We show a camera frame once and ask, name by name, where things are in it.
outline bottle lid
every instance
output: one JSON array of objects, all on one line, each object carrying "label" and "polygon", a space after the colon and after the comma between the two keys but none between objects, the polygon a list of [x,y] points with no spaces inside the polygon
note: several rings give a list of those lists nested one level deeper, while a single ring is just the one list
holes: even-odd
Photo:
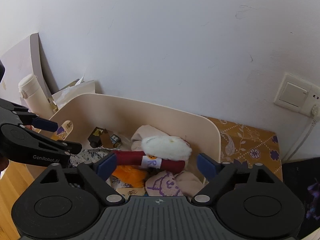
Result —
[{"label": "bottle lid", "polygon": [[40,84],[37,77],[34,74],[29,74],[28,76],[21,79],[18,84],[20,96],[24,99],[33,95],[39,88]]}]

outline wall socket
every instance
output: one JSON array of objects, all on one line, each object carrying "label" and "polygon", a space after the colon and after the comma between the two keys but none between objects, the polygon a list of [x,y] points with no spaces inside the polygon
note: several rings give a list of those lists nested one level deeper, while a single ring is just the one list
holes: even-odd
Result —
[{"label": "wall socket", "polygon": [[312,107],[315,104],[320,104],[320,87],[285,73],[274,103],[312,117]]}]

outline metal screw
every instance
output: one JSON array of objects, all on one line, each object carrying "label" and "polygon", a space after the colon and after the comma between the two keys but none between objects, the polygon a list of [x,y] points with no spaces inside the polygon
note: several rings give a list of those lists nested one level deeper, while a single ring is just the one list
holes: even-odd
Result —
[{"label": "metal screw", "polygon": [[120,195],[112,194],[112,195],[107,196],[106,200],[114,203],[114,202],[121,201],[122,197]]},{"label": "metal screw", "polygon": [[195,201],[200,203],[206,203],[210,200],[210,197],[207,195],[197,195],[195,196]]}]

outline floral tablecloth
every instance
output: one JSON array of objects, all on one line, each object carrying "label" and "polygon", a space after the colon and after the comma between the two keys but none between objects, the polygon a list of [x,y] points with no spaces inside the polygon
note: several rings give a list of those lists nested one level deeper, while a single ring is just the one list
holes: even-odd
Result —
[{"label": "floral tablecloth", "polygon": [[207,117],[220,131],[221,161],[252,168],[255,163],[266,165],[282,180],[279,144],[274,132]]}]

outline red fabric roll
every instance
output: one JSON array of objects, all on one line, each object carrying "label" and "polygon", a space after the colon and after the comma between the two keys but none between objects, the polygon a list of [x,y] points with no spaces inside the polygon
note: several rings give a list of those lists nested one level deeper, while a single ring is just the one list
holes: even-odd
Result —
[{"label": "red fabric roll", "polygon": [[[142,163],[144,152],[140,151],[114,151],[117,156],[117,165],[137,165]],[[185,161],[171,161],[162,159],[160,169],[170,171],[174,174],[183,171]]]}]

